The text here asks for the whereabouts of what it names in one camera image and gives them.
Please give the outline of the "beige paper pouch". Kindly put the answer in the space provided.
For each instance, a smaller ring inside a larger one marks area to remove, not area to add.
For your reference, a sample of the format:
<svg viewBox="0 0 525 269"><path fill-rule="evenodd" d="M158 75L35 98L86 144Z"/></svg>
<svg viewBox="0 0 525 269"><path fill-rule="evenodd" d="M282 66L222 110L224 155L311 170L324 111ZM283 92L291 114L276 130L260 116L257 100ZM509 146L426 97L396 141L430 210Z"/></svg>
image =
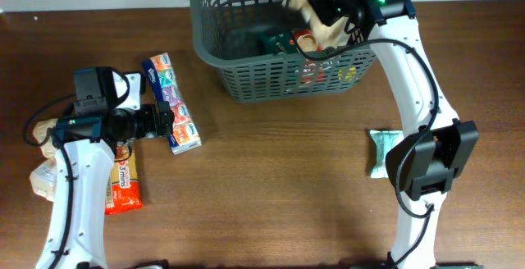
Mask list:
<svg viewBox="0 0 525 269"><path fill-rule="evenodd" d="M289 7L301 11L321 49L338 48L348 43L349 35L345 33L348 22L346 17L342 17L333 25L328 26L320 21L308 0L291 0Z"/></svg>

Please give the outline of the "green Nescafe coffee bag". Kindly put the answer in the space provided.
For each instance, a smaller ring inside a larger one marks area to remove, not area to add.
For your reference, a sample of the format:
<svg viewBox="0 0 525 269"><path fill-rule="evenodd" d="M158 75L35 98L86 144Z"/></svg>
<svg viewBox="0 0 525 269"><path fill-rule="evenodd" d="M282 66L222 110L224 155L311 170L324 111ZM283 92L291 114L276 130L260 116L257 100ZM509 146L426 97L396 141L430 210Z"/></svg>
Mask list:
<svg viewBox="0 0 525 269"><path fill-rule="evenodd" d="M311 89L315 92L326 86L336 89L359 78L358 68L350 66L346 57L325 62L293 59L299 50L320 51L317 40L309 29L295 30L292 34L274 30L256 35L256 51L259 56L272 56L273 61L254 69L254 85L260 90L267 84L271 93L282 90L285 94Z"/></svg>

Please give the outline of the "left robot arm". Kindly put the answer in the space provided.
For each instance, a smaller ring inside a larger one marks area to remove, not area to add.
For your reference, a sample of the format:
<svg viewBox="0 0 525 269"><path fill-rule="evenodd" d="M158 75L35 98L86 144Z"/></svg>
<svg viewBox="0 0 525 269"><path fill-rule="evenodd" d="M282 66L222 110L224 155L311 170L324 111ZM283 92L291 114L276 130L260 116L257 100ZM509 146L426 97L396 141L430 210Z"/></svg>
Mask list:
<svg viewBox="0 0 525 269"><path fill-rule="evenodd" d="M38 268L105 268L107 182L118 144L167 136L174 115L168 103L138 110L64 116L51 130L57 188Z"/></svg>

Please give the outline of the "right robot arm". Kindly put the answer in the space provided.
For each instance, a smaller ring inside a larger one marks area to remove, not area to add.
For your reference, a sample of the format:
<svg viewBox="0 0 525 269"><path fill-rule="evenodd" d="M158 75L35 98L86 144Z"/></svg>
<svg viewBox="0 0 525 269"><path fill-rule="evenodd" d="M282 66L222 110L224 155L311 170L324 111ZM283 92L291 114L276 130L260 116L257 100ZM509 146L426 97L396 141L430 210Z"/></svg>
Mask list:
<svg viewBox="0 0 525 269"><path fill-rule="evenodd" d="M364 32L395 97L404 138L386 155L399 204L386 268L435 268L441 207L479 138L442 93L422 45L412 0L308 0L320 21L345 16Z"/></svg>

